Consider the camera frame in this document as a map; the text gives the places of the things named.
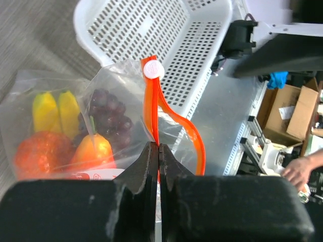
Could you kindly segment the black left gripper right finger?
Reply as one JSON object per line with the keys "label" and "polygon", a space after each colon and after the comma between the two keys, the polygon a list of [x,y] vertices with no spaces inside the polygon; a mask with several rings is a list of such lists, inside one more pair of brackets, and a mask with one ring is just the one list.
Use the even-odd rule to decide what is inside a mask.
{"label": "black left gripper right finger", "polygon": [[278,176],[196,176],[159,146],[163,241],[309,241],[314,225]]}

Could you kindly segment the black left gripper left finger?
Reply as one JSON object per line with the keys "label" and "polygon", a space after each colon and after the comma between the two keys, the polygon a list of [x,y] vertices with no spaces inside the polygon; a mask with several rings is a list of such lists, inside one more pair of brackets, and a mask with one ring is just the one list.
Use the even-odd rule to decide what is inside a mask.
{"label": "black left gripper left finger", "polygon": [[1,241],[154,241],[158,147],[113,180],[33,180],[1,200]]}

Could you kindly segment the red toy pepper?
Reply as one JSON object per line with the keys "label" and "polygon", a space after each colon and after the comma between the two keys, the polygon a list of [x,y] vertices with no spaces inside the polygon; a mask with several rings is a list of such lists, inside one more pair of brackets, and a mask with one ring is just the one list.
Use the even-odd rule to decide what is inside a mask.
{"label": "red toy pepper", "polygon": [[69,171],[117,168],[110,142],[97,132],[94,118],[89,118],[93,134],[83,138],[71,159]]}

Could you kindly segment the dark red toy grapes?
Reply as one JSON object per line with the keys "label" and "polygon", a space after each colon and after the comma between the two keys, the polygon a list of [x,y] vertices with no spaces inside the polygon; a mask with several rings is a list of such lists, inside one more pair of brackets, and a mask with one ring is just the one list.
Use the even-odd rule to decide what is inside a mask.
{"label": "dark red toy grapes", "polygon": [[115,94],[96,88],[91,93],[78,96],[81,111],[78,114],[78,131],[73,145],[80,145],[89,132],[97,133],[109,141],[113,153],[121,153],[132,140],[132,120],[125,115],[126,105]]}

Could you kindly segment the orange toy pumpkin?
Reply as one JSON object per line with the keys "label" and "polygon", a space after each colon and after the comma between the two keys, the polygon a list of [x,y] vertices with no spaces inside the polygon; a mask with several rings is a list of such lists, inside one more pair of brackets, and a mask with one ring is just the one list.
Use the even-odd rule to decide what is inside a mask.
{"label": "orange toy pumpkin", "polygon": [[47,178],[62,173],[75,153],[66,135],[41,131],[17,148],[14,165],[18,179]]}

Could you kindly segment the clear zip bag orange zipper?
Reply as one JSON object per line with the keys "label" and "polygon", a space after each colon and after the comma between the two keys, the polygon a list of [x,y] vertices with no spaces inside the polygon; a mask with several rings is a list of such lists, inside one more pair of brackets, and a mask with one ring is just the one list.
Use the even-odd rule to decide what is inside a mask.
{"label": "clear zip bag orange zipper", "polygon": [[131,144],[121,153],[113,153],[117,168],[69,171],[70,161],[62,173],[34,179],[112,180],[139,157],[147,142],[168,145],[181,164],[193,174],[204,175],[206,153],[203,140],[195,125],[167,103],[161,87],[164,75],[165,70],[154,55],[103,67],[92,80],[46,71],[18,71],[1,104],[1,135],[15,178],[29,180],[18,179],[14,157],[20,143],[37,133],[33,129],[32,117],[34,97],[51,92],[58,99],[60,93],[69,90],[77,100],[78,96],[96,88],[112,92],[125,103],[125,115],[133,122]]}

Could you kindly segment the yellow toy banana bunch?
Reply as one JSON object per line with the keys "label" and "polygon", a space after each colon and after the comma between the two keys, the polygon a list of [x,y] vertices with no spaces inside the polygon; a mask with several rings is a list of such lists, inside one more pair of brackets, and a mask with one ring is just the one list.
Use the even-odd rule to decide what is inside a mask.
{"label": "yellow toy banana bunch", "polygon": [[76,97],[69,90],[60,93],[58,99],[51,92],[37,94],[32,103],[33,129],[63,133],[73,139],[79,134],[79,113]]}

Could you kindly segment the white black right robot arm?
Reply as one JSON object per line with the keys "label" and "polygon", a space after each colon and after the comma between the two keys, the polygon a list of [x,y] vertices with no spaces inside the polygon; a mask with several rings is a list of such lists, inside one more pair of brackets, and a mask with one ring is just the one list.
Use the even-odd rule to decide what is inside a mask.
{"label": "white black right robot arm", "polygon": [[241,59],[233,77],[322,71],[322,1],[289,1],[289,9],[291,24],[269,26],[272,38],[260,47],[251,41],[259,21],[249,16],[230,24],[219,54],[225,59]]}

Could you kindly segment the bare human hand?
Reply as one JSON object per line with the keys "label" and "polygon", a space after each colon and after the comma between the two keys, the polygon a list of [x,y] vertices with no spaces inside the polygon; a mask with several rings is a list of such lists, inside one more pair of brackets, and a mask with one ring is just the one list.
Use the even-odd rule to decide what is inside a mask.
{"label": "bare human hand", "polygon": [[309,157],[301,157],[291,161],[282,171],[281,176],[286,178],[298,192],[307,184],[315,163]]}

